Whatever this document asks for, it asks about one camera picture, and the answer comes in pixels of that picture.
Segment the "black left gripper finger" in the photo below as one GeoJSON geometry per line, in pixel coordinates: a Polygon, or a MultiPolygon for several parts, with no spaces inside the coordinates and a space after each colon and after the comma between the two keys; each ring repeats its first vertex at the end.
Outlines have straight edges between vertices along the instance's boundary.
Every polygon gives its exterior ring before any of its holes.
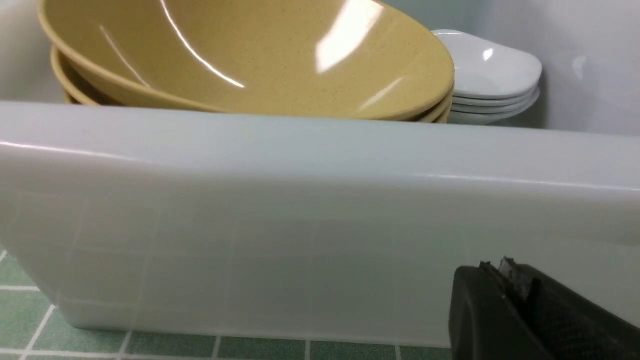
{"type": "Polygon", "coordinates": [[[546,273],[512,258],[454,272],[454,360],[637,360],[640,331],[546,273]]]}

